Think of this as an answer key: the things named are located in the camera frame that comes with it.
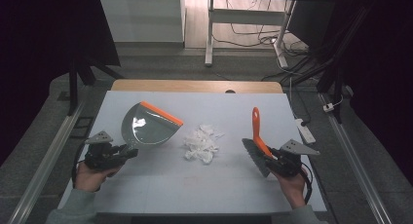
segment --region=human hand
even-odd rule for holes
[[[282,187],[282,192],[284,193],[292,209],[306,205],[303,195],[305,180],[300,173],[293,177],[282,177],[272,170],[271,173],[279,180]]]
[[[88,168],[88,166],[82,162],[78,166],[75,188],[86,192],[95,192],[106,180],[106,177],[115,175],[119,169],[121,169],[121,167],[97,171]]]

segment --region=white wall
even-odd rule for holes
[[[100,0],[115,42],[183,42],[184,0]]]

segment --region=white table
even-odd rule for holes
[[[108,92],[91,135],[105,130],[113,144],[124,144],[121,124],[128,110],[146,100],[184,122],[164,145],[139,150],[118,174],[108,178],[96,194],[98,212],[131,215],[271,214],[290,211],[277,179],[263,178],[244,149],[242,138],[252,138],[251,113],[261,115],[261,137],[279,148],[293,138],[301,142],[285,94],[273,93],[154,93]],[[225,133],[210,165],[187,161],[183,138],[200,124]],[[307,157],[302,161],[308,166]],[[326,211],[316,180],[309,204]],[[60,202],[71,190],[71,182]]]

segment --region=white paper scrap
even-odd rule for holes
[[[215,141],[223,135],[223,133],[214,133],[212,125],[200,125],[197,130],[184,138],[184,144],[189,148],[185,153],[185,158],[187,160],[200,159],[205,164],[210,164],[213,154],[219,150]]]

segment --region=gray sleeve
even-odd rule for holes
[[[73,189],[64,207],[51,211],[46,224],[92,224],[95,217],[94,193]]]
[[[327,224],[326,221],[319,221],[310,205],[295,208],[290,212],[290,218],[292,224]]]

